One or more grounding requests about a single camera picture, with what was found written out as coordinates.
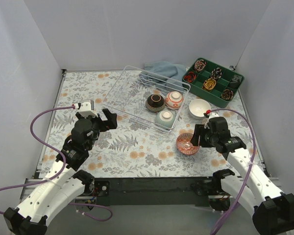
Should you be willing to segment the blue white zigzag bowl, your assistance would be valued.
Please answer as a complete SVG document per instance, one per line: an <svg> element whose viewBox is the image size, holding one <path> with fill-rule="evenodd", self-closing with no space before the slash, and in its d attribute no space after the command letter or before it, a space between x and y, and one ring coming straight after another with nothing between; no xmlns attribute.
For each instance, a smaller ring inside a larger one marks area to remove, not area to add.
<svg viewBox="0 0 294 235"><path fill-rule="evenodd" d="M177 149L184 155L193 155L199 151L199 146L193 146L191 139L193 134L182 133L176 139Z"/></svg>

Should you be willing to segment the plain white ribbed bowl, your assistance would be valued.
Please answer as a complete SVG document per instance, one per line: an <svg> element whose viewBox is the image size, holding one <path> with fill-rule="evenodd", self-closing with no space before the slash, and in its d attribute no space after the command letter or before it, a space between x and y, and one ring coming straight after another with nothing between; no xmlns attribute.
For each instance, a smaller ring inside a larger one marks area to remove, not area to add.
<svg viewBox="0 0 294 235"><path fill-rule="evenodd" d="M210 104L203 99L194 99L189 104L189 113L195 119L205 118L204 113L210 109Z"/></svg>

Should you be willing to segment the pale green bowl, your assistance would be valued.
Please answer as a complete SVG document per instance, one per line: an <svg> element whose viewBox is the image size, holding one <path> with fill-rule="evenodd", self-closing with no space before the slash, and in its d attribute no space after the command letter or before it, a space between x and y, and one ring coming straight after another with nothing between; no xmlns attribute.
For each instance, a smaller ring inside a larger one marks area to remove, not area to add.
<svg viewBox="0 0 294 235"><path fill-rule="evenodd" d="M175 121L175 114L169 110L160 111L155 118L155 123L158 127L171 129Z"/></svg>

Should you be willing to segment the orange white floral bowl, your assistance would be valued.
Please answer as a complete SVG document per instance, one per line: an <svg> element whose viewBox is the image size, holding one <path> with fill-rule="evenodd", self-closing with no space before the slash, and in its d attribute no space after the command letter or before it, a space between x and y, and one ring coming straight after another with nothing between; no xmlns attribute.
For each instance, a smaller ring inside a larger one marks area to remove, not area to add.
<svg viewBox="0 0 294 235"><path fill-rule="evenodd" d="M166 95L165 104L169 108L179 109L184 101L184 97L180 92L172 91Z"/></svg>

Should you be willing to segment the black glazed bowl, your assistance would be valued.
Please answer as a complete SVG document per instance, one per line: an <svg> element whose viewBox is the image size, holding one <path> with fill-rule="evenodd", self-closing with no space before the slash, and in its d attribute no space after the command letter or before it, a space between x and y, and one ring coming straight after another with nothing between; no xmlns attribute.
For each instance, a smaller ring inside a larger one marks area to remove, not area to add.
<svg viewBox="0 0 294 235"><path fill-rule="evenodd" d="M146 100L146 108L151 112L160 112L165 108L165 100L160 94L152 94Z"/></svg>

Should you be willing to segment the brown floral pattern bowl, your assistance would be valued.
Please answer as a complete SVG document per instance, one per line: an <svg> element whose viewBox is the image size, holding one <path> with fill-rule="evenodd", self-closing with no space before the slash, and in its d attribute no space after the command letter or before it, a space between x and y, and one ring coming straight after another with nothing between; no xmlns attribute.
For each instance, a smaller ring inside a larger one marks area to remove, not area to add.
<svg viewBox="0 0 294 235"><path fill-rule="evenodd" d="M208 121L208 118L204 118L204 119L201 121L201 124L204 125L207 121Z"/></svg>

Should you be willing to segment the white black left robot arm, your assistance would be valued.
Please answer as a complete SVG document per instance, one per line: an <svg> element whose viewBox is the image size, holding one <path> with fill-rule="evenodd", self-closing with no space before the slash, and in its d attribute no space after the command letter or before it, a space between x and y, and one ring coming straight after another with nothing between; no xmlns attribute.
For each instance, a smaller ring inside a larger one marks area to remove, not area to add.
<svg viewBox="0 0 294 235"><path fill-rule="evenodd" d="M103 109L106 120L90 111L76 113L78 118L45 178L16 208L8 208L4 220L15 235L44 235L47 226L74 198L91 195L94 177L80 169L89 157L101 132L116 129L117 114Z"/></svg>

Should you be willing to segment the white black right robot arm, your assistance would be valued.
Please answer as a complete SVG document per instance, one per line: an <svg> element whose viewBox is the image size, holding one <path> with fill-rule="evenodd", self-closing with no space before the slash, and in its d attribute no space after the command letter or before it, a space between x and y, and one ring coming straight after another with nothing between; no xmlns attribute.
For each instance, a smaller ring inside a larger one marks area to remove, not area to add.
<svg viewBox="0 0 294 235"><path fill-rule="evenodd" d="M228 193L251 215L261 235L278 235L294 230L294 195L286 194L252 161L246 145L233 137L223 117L210 117L205 124L195 125L193 146L213 147L235 168L240 181L230 169L213 174L212 190Z"/></svg>

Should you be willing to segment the floral patterned table mat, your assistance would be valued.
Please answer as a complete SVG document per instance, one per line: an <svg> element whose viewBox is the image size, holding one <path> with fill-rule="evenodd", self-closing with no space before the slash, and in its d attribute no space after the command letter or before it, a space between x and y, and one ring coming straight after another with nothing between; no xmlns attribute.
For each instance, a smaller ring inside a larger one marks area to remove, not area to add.
<svg viewBox="0 0 294 235"><path fill-rule="evenodd" d="M48 130L48 148L38 165L43 178L56 158L77 120L67 106L85 99L94 101L94 110L101 113L103 102L122 71L67 72L57 99L59 111ZM167 134L157 134L146 127L117 116L118 127L101 133L88 159L81 168L97 178L126 177L208 177L215 171L231 168L231 164L213 148L201 148L193 155L184 155L176 147L182 133L192 133L198 119L191 117L189 104L196 98L190 91L176 126Z"/></svg>

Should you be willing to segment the dark floral rolled tie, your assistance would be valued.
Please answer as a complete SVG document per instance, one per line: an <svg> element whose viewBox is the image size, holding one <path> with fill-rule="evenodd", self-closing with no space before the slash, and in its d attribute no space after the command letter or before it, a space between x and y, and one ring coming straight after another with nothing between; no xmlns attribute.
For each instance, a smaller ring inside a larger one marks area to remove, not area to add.
<svg viewBox="0 0 294 235"><path fill-rule="evenodd" d="M231 89L225 89L222 94L221 98L226 101L231 101L234 96L234 92Z"/></svg>

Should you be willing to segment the yellow rolled tie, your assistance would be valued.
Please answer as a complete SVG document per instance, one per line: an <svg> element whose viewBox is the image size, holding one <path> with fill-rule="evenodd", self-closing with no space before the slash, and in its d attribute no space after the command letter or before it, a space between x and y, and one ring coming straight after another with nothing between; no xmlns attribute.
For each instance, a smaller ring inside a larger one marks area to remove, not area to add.
<svg viewBox="0 0 294 235"><path fill-rule="evenodd" d="M203 83L203 89L206 91L212 91L214 89L214 87L216 86L216 80L213 78L208 78L207 80L205 80L205 82Z"/></svg>

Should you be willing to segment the light blue cloth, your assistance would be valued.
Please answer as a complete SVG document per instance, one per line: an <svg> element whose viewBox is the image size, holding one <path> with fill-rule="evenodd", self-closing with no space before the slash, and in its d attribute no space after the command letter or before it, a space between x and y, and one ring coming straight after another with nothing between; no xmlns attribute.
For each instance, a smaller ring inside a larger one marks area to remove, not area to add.
<svg viewBox="0 0 294 235"><path fill-rule="evenodd" d="M184 65L158 61L145 63L144 70L140 73L140 80L146 85L154 85L169 92L183 90L182 77L186 73Z"/></svg>

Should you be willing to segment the grey folded cloth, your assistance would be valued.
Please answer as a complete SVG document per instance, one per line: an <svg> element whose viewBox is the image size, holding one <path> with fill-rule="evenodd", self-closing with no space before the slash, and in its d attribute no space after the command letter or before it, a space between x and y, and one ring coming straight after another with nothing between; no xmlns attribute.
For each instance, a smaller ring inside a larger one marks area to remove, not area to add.
<svg viewBox="0 0 294 235"><path fill-rule="evenodd" d="M230 88L232 88L232 89L238 89L239 86L240 86L240 84L241 84L241 82L242 82L242 80L243 80L243 77L242 77L242 76L240 76L240 75L236 75L236 74L235 74L235 75L232 77L232 79L230 80L228 86L229 86Z"/></svg>

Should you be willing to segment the brown patterned rolled tie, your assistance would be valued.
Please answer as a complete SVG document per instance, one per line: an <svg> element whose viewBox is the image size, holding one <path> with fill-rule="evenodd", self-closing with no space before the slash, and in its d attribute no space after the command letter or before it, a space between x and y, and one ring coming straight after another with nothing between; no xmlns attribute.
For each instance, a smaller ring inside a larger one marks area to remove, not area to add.
<svg viewBox="0 0 294 235"><path fill-rule="evenodd" d="M198 59L194 64L194 70L201 72L207 65L207 62L204 59Z"/></svg>

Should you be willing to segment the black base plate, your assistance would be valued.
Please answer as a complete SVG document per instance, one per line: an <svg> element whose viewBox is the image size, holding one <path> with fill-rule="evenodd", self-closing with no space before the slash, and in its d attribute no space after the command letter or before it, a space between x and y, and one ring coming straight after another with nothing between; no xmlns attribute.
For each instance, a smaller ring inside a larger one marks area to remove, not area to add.
<svg viewBox="0 0 294 235"><path fill-rule="evenodd" d="M81 185L75 199L92 197L103 206L195 205L208 206L209 198L221 198L212 177L95 178L95 188L83 194Z"/></svg>

